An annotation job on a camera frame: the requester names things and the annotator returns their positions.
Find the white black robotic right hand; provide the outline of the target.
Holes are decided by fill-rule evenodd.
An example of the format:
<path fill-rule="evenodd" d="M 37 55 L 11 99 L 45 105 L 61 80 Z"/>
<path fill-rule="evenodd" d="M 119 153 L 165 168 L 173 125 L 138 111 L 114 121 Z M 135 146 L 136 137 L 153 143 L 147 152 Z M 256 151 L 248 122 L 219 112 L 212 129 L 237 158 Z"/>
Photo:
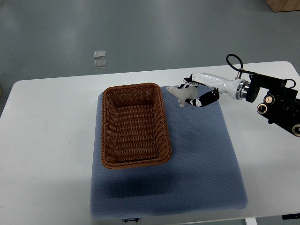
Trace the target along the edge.
<path fill-rule="evenodd" d="M 241 100 L 245 97 L 250 83 L 241 78 L 235 78 L 228 80 L 220 76 L 206 74 L 206 73 L 193 73 L 190 77 L 183 79 L 178 89 L 188 89 L 190 87 L 197 88 L 198 86 L 206 86 L 212 90 L 201 95 L 200 97 L 184 97 L 178 102 L 180 107 L 184 107 L 186 103 L 196 106 L 204 107 L 215 101 L 218 101 L 220 94 L 228 94 L 230 97 L 236 100 Z"/>

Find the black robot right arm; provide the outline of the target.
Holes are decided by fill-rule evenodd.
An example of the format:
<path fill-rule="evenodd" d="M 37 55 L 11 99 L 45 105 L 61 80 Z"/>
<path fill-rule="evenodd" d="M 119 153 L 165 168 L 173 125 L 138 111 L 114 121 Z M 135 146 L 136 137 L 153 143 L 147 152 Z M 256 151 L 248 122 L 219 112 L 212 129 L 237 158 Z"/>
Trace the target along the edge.
<path fill-rule="evenodd" d="M 249 75 L 250 84 L 243 97 L 252 103 L 256 100 L 261 88 L 267 89 L 263 102 L 257 106 L 257 112 L 292 135 L 300 136 L 300 100 L 294 89 L 293 79 L 279 79 L 253 73 Z"/>

